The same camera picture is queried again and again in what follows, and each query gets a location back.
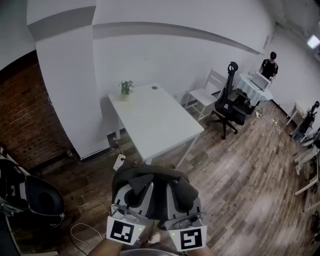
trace office chair headrest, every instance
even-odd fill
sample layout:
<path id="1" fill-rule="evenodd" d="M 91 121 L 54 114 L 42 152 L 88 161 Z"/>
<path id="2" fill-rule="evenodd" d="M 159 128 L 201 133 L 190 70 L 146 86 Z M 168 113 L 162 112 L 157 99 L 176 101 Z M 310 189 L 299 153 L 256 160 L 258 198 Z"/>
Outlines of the office chair headrest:
<path id="1" fill-rule="evenodd" d="M 228 66 L 228 74 L 234 75 L 237 70 L 238 70 L 238 64 L 235 63 L 234 61 L 231 61 Z"/>
<path id="2" fill-rule="evenodd" d="M 115 173 L 112 180 L 112 203 L 116 203 L 115 197 L 118 191 L 130 184 L 132 190 L 125 195 L 126 204 L 131 206 L 139 204 L 145 196 L 144 190 L 151 182 L 154 189 L 146 217 L 153 220 L 160 220 L 165 215 L 167 184 L 172 187 L 174 201 L 180 211 L 189 211 L 198 197 L 198 191 L 182 172 L 162 166 L 142 164 L 135 168 L 119 169 Z"/>

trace tag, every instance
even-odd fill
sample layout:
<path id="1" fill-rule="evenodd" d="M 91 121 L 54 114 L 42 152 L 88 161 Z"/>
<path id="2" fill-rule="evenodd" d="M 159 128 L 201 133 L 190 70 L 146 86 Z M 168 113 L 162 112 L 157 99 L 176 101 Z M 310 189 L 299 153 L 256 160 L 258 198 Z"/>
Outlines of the tag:
<path id="1" fill-rule="evenodd" d="M 118 158 L 116 159 L 114 166 L 113 166 L 113 169 L 115 171 L 117 171 L 124 164 L 125 160 L 121 160 L 121 159 L 126 159 L 126 156 L 123 154 L 118 155 Z"/>
<path id="2" fill-rule="evenodd" d="M 105 236 L 109 240 L 132 246 L 144 229 L 143 225 L 108 216 Z"/>
<path id="3" fill-rule="evenodd" d="M 191 251 L 206 246 L 207 226 L 168 230 L 178 252 Z"/>

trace small plant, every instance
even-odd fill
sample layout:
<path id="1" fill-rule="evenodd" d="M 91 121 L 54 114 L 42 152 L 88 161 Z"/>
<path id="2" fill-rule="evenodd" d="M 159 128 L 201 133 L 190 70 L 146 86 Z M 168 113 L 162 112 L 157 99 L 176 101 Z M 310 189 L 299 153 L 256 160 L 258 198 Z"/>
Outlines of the small plant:
<path id="1" fill-rule="evenodd" d="M 121 84 L 119 84 L 119 86 L 121 86 L 121 93 L 122 94 L 130 94 L 132 92 L 132 90 L 130 90 L 130 88 L 134 87 L 132 84 L 133 84 L 133 82 L 131 80 L 121 82 Z"/>

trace black chair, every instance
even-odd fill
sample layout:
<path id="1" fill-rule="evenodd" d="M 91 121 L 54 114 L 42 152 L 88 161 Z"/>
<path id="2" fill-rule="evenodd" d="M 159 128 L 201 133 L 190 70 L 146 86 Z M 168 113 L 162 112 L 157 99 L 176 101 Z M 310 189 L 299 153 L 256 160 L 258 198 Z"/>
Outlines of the black chair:
<path id="1" fill-rule="evenodd" d="M 229 121 L 235 122 L 236 124 L 243 126 L 246 120 L 246 110 L 244 109 L 244 107 L 228 99 L 228 96 L 232 92 L 232 83 L 234 80 L 235 72 L 237 70 L 237 63 L 231 61 L 231 63 L 228 66 L 228 80 L 223 88 L 221 96 L 214 104 L 215 110 L 211 112 L 212 115 L 216 114 L 219 120 L 211 120 L 206 124 L 207 126 L 209 126 L 211 123 L 222 123 L 223 140 L 226 139 L 227 126 L 231 127 L 235 131 L 234 134 L 238 133 L 238 130 Z"/>

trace red brick wall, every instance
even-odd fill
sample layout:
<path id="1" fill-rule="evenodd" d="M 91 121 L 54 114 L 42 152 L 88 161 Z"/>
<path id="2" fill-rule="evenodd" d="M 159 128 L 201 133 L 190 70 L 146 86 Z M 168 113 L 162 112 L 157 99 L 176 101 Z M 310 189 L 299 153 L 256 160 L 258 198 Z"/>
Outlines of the red brick wall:
<path id="1" fill-rule="evenodd" d="M 0 80 L 0 143 L 8 153 L 30 169 L 71 149 L 51 105 L 36 52 L 17 59 L 1 74 L 6 77 Z"/>

